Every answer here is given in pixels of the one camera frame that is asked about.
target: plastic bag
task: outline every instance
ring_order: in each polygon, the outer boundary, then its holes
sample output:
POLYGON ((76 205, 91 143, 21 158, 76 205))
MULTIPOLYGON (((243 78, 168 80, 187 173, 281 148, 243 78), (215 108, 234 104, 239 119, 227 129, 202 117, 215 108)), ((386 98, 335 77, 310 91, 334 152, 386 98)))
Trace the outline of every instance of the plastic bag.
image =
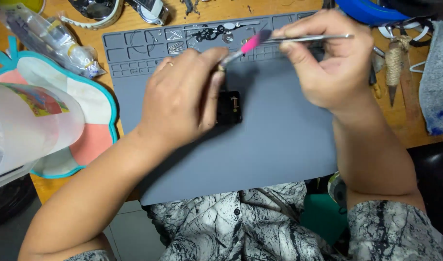
POLYGON ((2 21, 30 51, 43 54, 74 74, 92 79, 105 71, 95 60, 96 50, 80 46, 57 17, 47 20, 23 4, 4 7, 2 21))

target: person's left hand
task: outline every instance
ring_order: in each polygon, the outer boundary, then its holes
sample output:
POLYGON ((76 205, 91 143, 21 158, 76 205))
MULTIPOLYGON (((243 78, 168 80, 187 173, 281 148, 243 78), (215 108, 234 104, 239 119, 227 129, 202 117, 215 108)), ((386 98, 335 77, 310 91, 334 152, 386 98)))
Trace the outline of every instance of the person's left hand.
POLYGON ((224 81, 213 68, 227 48, 188 49, 165 58, 148 80, 137 132, 168 152, 199 138, 215 125, 218 91, 224 81))

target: person's right hand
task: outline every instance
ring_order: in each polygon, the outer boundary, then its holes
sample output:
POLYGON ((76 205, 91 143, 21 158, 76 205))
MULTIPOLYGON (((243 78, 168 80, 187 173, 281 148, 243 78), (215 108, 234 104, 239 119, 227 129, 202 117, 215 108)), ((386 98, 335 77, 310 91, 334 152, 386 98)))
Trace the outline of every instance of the person's right hand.
POLYGON ((294 65, 306 98, 331 111, 340 110, 362 93, 369 92, 370 29, 335 10, 316 14, 273 32, 289 38, 307 34, 353 34, 353 39, 331 39, 325 43, 325 57, 317 62, 306 44, 283 43, 280 48, 294 65))

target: small brush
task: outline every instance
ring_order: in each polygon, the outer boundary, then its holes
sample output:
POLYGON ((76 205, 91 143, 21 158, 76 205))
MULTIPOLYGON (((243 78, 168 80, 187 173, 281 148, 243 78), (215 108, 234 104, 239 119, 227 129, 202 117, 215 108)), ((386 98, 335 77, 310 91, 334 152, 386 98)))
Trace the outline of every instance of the small brush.
POLYGON ((231 61, 239 58, 241 55, 248 53, 253 50, 255 47, 259 46, 261 43, 269 39, 271 36, 271 30, 261 30, 259 33, 254 35, 250 40, 245 43, 241 49, 236 52, 230 53, 226 58, 224 58, 218 65, 219 71, 224 71, 226 65, 231 61))

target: black and white shirt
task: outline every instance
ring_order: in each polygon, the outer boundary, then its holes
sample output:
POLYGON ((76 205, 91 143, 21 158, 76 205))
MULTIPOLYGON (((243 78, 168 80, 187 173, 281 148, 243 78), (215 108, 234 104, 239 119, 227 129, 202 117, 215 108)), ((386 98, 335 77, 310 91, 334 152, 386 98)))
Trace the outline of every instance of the black and white shirt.
MULTIPOLYGON (((149 207, 167 248, 161 261, 442 261, 431 222, 416 207, 368 201, 348 213, 349 256, 300 226, 305 183, 203 196, 149 207)), ((68 261, 108 261, 88 251, 68 261)))

